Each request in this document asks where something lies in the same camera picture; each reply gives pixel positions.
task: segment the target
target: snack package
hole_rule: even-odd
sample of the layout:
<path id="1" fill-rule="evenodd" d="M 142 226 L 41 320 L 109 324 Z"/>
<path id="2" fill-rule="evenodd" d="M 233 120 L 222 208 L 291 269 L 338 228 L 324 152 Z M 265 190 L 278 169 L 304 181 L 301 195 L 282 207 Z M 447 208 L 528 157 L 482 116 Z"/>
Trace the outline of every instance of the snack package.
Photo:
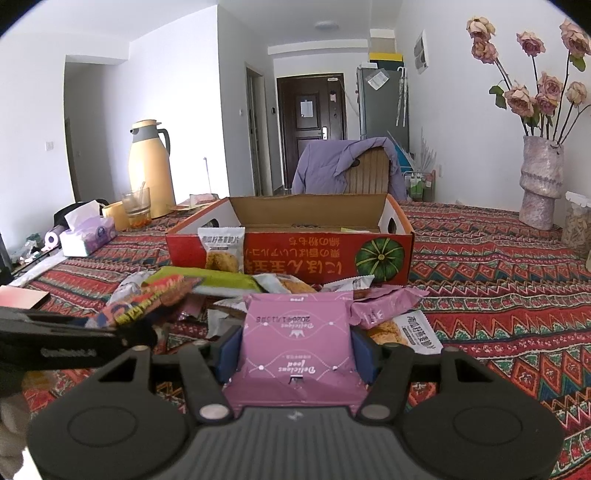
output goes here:
<path id="1" fill-rule="evenodd" d="M 243 226 L 201 227 L 197 234 L 207 252 L 207 270 L 244 273 Z"/>
<path id="2" fill-rule="evenodd" d="M 367 392 L 351 345 L 353 293 L 327 297 L 334 295 L 309 294 L 308 301 L 293 301 L 303 298 L 297 295 L 251 296 L 240 369 L 224 390 L 236 412 L 244 406 L 343 405 L 354 414 Z"/>
<path id="3" fill-rule="evenodd" d="M 421 310 L 408 312 L 383 322 L 377 327 L 369 329 L 368 335 L 379 345 L 401 343 L 423 355 L 435 355 L 440 353 L 443 348 Z"/>
<path id="4" fill-rule="evenodd" d="M 249 293 L 262 292 L 261 287 L 250 275 L 205 270 L 204 268 L 162 267 L 154 275 L 146 279 L 144 284 L 149 285 L 159 278 L 168 277 L 169 275 L 201 278 L 202 282 L 195 286 L 193 293 L 210 297 L 231 299 Z"/>
<path id="5" fill-rule="evenodd" d="M 225 312 L 230 316 L 244 320 L 248 312 L 246 303 L 242 297 L 237 299 L 223 299 L 213 303 L 210 307 L 213 310 Z"/>
<path id="6" fill-rule="evenodd" d="M 260 273 L 252 278 L 269 293 L 316 293 L 316 290 L 293 275 Z"/>
<path id="7" fill-rule="evenodd" d="M 351 291 L 335 291 L 335 292 L 314 292 L 314 293 L 254 293 L 244 297 L 246 306 L 248 307 L 253 300 L 265 301 L 335 301 L 343 300 L 349 308 L 353 302 Z"/>
<path id="8" fill-rule="evenodd" d="M 343 280 L 337 280 L 327 283 L 320 291 L 350 291 L 353 290 L 355 300 L 365 298 L 371 282 L 374 281 L 373 275 L 364 275 L 362 277 L 351 277 Z"/>
<path id="9" fill-rule="evenodd" d="M 244 325 L 244 318 L 236 318 L 229 313 L 221 310 L 210 309 L 207 311 L 207 336 L 212 338 L 215 336 L 222 336 L 233 325 Z"/>
<path id="10" fill-rule="evenodd" d="M 137 295 L 131 295 L 106 306 L 86 322 L 87 328 L 117 327 L 137 322 L 160 306 L 179 303 L 201 282 L 201 278 L 171 275 L 142 287 Z"/>
<path id="11" fill-rule="evenodd" d="M 351 305 L 351 325 L 369 330 L 412 309 L 428 292 L 417 287 L 384 285 L 370 288 L 364 299 Z"/>

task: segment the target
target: glass cup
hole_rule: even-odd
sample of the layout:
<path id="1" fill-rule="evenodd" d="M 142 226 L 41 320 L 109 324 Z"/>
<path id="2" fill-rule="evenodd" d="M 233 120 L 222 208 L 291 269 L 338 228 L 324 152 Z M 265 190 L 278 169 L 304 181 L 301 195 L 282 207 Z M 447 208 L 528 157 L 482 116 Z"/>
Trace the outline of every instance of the glass cup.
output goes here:
<path id="1" fill-rule="evenodd" d="M 130 228 L 143 228 L 152 221 L 150 216 L 150 188 L 125 193 L 121 197 Z"/>

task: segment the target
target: red patterned tablecloth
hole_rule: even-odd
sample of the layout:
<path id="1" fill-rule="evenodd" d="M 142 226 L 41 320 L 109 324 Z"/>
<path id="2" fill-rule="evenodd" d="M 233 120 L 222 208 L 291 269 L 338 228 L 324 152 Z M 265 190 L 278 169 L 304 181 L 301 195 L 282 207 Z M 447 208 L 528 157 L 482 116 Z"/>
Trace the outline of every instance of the red patterned tablecloth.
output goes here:
<path id="1" fill-rule="evenodd" d="M 417 233 L 410 281 L 429 290 L 420 307 L 441 342 L 479 358 L 551 410 L 566 432 L 553 478 L 591 480 L 591 273 L 584 262 L 562 246 L 560 230 L 528 228 L 516 213 L 425 203 L 403 208 Z M 170 262 L 164 232 L 185 216 L 123 232 L 30 286 L 51 293 L 46 310 L 94 314 L 128 274 Z M 169 347 L 204 334 L 203 327 L 177 325 Z M 88 372 L 56 375 L 53 391 L 27 392 L 33 411 Z M 413 385 L 411 404 L 433 389 Z M 170 384 L 159 393 L 182 406 L 182 391 Z"/>

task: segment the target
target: plastic bag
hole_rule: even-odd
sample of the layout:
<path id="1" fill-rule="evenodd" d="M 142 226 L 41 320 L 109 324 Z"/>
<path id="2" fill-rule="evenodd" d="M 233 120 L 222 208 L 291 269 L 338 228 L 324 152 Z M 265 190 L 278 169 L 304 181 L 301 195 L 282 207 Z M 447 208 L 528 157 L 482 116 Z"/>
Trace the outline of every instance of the plastic bag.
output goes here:
<path id="1" fill-rule="evenodd" d="M 197 234 L 207 252 L 207 270 L 244 273 L 243 226 L 201 227 L 197 229 Z"/>
<path id="2" fill-rule="evenodd" d="M 269 293 L 316 293 L 316 290 L 293 275 L 260 273 L 252 278 Z"/>

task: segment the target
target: purple tissue box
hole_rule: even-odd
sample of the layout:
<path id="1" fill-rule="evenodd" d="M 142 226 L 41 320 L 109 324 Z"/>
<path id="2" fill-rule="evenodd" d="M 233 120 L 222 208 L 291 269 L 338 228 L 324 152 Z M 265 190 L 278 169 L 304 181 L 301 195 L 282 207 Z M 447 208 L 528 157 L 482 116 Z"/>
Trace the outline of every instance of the purple tissue box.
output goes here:
<path id="1" fill-rule="evenodd" d="M 89 218 L 74 231 L 60 233 L 61 249 L 67 257 L 88 257 L 117 236 L 112 217 Z"/>

